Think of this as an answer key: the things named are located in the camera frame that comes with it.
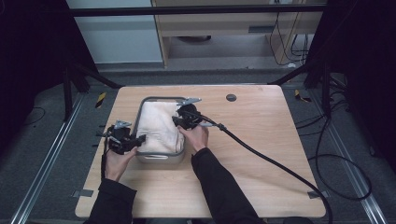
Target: black jacket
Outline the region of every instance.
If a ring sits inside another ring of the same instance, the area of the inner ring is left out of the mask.
[[[263,223],[233,176],[219,163],[209,148],[201,149],[192,156],[191,164],[201,182],[207,205],[216,224]],[[90,218],[85,223],[130,224],[135,195],[136,190],[104,179]]]

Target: table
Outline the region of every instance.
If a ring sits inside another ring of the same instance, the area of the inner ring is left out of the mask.
[[[227,94],[236,95],[229,102]],[[108,118],[134,123],[141,101],[148,96],[199,97],[198,110],[266,156],[279,161],[315,185],[304,149],[288,105],[278,86],[149,86],[121,88]],[[79,217],[88,217],[100,185],[100,161],[104,139],[88,173],[84,189],[91,197],[80,197]],[[305,184],[273,164],[239,146],[218,128],[209,129],[209,143],[221,164],[235,177],[260,217],[322,217],[320,199],[310,199]],[[201,186],[191,169],[192,148],[179,164],[146,164],[133,158],[120,182],[137,189],[134,217],[210,217]]]

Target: white towel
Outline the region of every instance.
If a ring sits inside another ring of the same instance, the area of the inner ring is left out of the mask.
[[[177,103],[145,102],[140,114],[136,136],[146,135],[139,152],[178,153],[183,149],[184,136],[172,116],[177,115]]]

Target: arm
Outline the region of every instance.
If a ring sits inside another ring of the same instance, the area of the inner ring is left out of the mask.
[[[192,169],[201,182],[210,213],[217,224],[263,223],[235,179],[207,148],[208,130],[197,126],[191,131],[179,128],[197,153]]]
[[[106,178],[102,180],[99,194],[85,224],[132,223],[132,207],[136,190],[118,183],[136,148],[126,155],[111,150],[106,154]]]

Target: wire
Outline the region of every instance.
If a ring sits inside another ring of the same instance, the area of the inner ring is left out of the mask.
[[[304,137],[304,136],[314,135],[314,134],[318,134],[318,133],[320,133],[320,132],[316,132],[316,133],[302,133],[302,134],[299,134],[299,136],[300,137]]]
[[[308,35],[305,35],[305,42],[304,42],[304,46],[303,49],[294,49],[296,40],[297,40],[297,36],[295,35],[293,38],[293,41],[291,42],[291,47],[290,47],[290,52],[292,55],[296,56],[296,57],[301,57],[304,53],[307,53],[309,51],[309,49],[307,49],[307,37]]]
[[[307,48],[308,48],[308,35],[305,35],[303,55],[301,56],[301,59],[300,59],[300,64],[301,65],[305,64],[306,57],[308,56]]]
[[[286,52],[286,47],[285,47],[285,43],[283,42],[283,38],[282,38],[282,34],[280,33],[280,29],[279,29],[279,12],[276,15],[276,29],[277,29],[277,33],[279,34],[279,39],[280,39],[280,43],[282,44],[282,49],[283,49],[283,53],[285,54],[286,58],[288,58],[290,61],[292,62],[297,62],[297,60],[293,60],[288,56],[288,53]]]
[[[322,136],[323,136],[324,131],[326,130],[326,127],[327,127],[327,125],[329,124],[329,122],[330,122],[330,119],[326,119],[326,121],[325,121],[325,123],[324,123],[324,125],[323,125],[323,128],[322,128],[322,130],[321,130],[321,132],[320,132],[320,136],[319,136],[318,143],[317,143],[317,148],[316,148],[316,151],[315,151],[315,156],[312,157],[312,158],[309,158],[308,160],[310,161],[310,160],[315,159],[315,166],[316,166],[316,168],[317,168],[318,177],[320,178],[320,180],[322,181],[322,183],[323,183],[329,190],[331,190],[333,193],[337,194],[338,196],[340,196],[340,197],[342,197],[342,198],[349,199],[349,200],[352,200],[352,201],[364,200],[364,199],[366,199],[367,197],[369,197],[370,194],[372,193],[372,184],[371,184],[371,181],[370,181],[369,177],[366,175],[366,173],[363,172],[363,170],[358,166],[358,164],[356,164],[355,162],[353,162],[353,161],[351,161],[351,160],[349,160],[349,159],[347,159],[347,158],[344,158],[344,157],[341,157],[341,156],[338,156],[338,155],[333,155],[333,154],[322,154],[322,155],[319,155],[319,154],[318,154]],[[366,193],[365,195],[363,195],[362,197],[357,197],[357,198],[356,198],[356,197],[347,196],[347,195],[345,195],[345,194],[343,194],[343,193],[340,193],[339,191],[333,189],[333,188],[324,180],[323,176],[321,175],[321,172],[320,172],[319,166],[318,166],[318,158],[320,158],[320,157],[335,157],[335,158],[339,158],[339,159],[342,159],[342,160],[344,160],[344,161],[348,161],[348,162],[352,163],[355,167],[357,167],[357,168],[359,169],[359,171],[361,172],[362,176],[364,177],[364,179],[365,179],[365,181],[366,181],[366,183],[367,183],[367,185],[368,185],[368,187],[369,187],[368,190],[367,190],[367,193]]]
[[[348,3],[349,3],[349,1],[345,1],[344,5],[342,7],[344,7],[345,5],[348,5]],[[355,7],[358,3],[359,3],[359,1],[355,1],[353,3],[353,6],[349,8],[345,17],[343,19],[341,19],[341,21],[336,25],[336,27],[333,29],[333,31],[329,34],[329,37],[324,40],[323,44],[317,50],[317,52],[314,52],[313,56],[311,57],[312,60],[310,60],[309,66],[307,66],[307,68],[315,65],[316,63],[323,61],[323,60],[317,59],[317,58],[321,57],[321,55],[326,55],[325,53],[323,53],[323,51],[328,50],[330,44],[332,44],[332,42],[335,41],[336,37],[338,36],[338,31],[341,30],[344,23],[346,23],[346,20],[349,18],[349,16],[351,15],[352,11],[355,9]],[[290,77],[296,77],[297,75],[299,75],[302,71],[304,71],[304,69],[300,69],[298,71],[299,71],[299,73],[291,72],[291,73],[289,73],[275,81],[269,82],[269,83],[272,83],[272,84],[277,83],[276,85],[281,85],[284,82],[286,82],[288,79],[290,79]]]
[[[235,142],[239,143],[241,146],[243,146],[244,148],[246,148],[247,150],[249,150],[250,152],[252,152],[253,154],[255,154],[256,156],[259,156],[260,158],[271,162],[273,165],[279,167],[280,169],[286,171],[287,173],[289,173],[290,175],[294,176],[295,178],[297,178],[298,180],[300,180],[301,182],[305,183],[309,188],[311,188],[319,197],[320,199],[323,201],[323,204],[326,208],[326,211],[328,213],[328,217],[329,217],[329,223],[332,223],[332,209],[330,208],[329,202],[327,201],[327,199],[324,197],[324,195],[320,192],[320,190],[315,187],[313,184],[311,184],[309,181],[307,181],[306,179],[304,179],[303,177],[301,177],[300,175],[297,175],[296,173],[294,173],[291,169],[289,169],[288,167],[282,165],[281,163],[274,161],[273,159],[264,156],[263,154],[261,154],[260,152],[258,152],[257,150],[255,150],[254,148],[250,147],[248,144],[246,144],[245,142],[243,142],[241,139],[239,139],[237,136],[235,136],[232,132],[228,131],[227,128],[219,123],[217,124],[215,121],[213,121],[212,119],[206,117],[206,116],[201,116],[201,115],[196,115],[193,114],[194,116],[201,118],[203,120],[206,120],[207,122],[210,122],[211,124],[213,124],[214,126],[219,127],[219,129],[225,133],[227,133]]]
[[[319,116],[319,117],[318,117],[317,119],[315,119],[314,121],[311,121],[311,122],[309,122],[309,123],[307,123],[307,124],[305,124],[305,125],[303,125],[303,126],[296,127],[296,129],[302,129],[302,128],[306,128],[306,127],[308,127],[308,126],[311,126],[311,125],[315,124],[316,122],[320,121],[320,120],[323,119],[323,118],[324,118],[324,115]]]
[[[36,120],[34,120],[34,121],[31,121],[31,122],[29,122],[29,123],[24,123],[23,126],[27,126],[27,125],[31,125],[31,124],[37,123],[37,122],[39,122],[41,119],[43,119],[44,116],[46,115],[46,110],[45,110],[43,107],[35,106],[35,107],[33,107],[33,109],[41,109],[41,110],[43,111],[43,114],[41,115],[40,118],[38,118],[38,119],[36,119]]]
[[[303,123],[303,122],[306,122],[308,120],[315,119],[315,118],[318,118],[318,117],[320,117],[320,115],[314,116],[313,118],[310,118],[310,119],[303,119],[301,121],[295,122],[294,125],[299,124],[299,123]]]

